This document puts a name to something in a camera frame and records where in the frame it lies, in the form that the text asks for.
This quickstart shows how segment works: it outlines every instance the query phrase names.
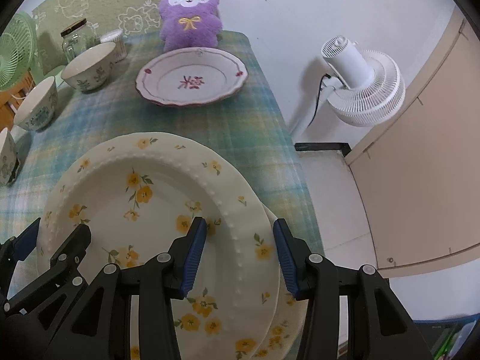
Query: beige door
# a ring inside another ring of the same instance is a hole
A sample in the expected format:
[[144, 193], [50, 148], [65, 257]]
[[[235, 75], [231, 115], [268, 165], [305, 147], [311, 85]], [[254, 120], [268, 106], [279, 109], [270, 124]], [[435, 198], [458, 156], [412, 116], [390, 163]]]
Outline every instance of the beige door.
[[418, 99], [351, 165], [379, 268], [480, 244], [480, 43], [471, 28], [465, 34]]

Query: fan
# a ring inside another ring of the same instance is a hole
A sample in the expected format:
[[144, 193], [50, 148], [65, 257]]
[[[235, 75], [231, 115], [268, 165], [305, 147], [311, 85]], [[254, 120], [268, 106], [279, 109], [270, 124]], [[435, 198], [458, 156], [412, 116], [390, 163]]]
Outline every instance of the fan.
[[342, 121], [356, 127], [375, 126], [400, 110], [405, 83], [391, 57], [373, 50], [359, 51], [344, 36], [328, 40], [321, 53], [334, 74], [322, 77], [316, 103], [291, 131], [294, 142], [325, 101]]
[[15, 86], [30, 70], [35, 84], [44, 79], [37, 57], [37, 33], [25, 12], [13, 15], [0, 36], [0, 91]]

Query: purple plush toy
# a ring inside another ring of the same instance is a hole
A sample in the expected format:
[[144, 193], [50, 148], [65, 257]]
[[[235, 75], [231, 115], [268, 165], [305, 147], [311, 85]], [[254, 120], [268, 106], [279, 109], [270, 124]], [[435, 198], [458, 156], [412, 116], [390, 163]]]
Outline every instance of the purple plush toy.
[[161, 0], [164, 51], [183, 47], [216, 47], [222, 22], [217, 17], [219, 0]]

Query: embroidered yellow bow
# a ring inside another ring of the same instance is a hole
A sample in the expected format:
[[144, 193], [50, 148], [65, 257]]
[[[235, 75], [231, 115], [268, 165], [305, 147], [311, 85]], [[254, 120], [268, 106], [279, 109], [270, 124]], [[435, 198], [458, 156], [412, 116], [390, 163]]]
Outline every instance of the embroidered yellow bow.
[[202, 21], [200, 16], [193, 16], [190, 19], [188, 17], [182, 17], [181, 19], [178, 19], [180, 24], [185, 24], [185, 28], [183, 29], [184, 31], [188, 30], [189, 28], [196, 30], [197, 28], [194, 26], [194, 22], [199, 21]]

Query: black baseboard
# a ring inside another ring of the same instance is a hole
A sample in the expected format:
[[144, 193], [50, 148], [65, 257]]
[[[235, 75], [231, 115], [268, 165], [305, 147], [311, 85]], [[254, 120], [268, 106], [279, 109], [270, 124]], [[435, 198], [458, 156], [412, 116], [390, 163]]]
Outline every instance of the black baseboard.
[[336, 152], [342, 152], [344, 157], [352, 151], [348, 143], [337, 142], [296, 143], [295, 150], [297, 152], [320, 152], [325, 150], [335, 150]]

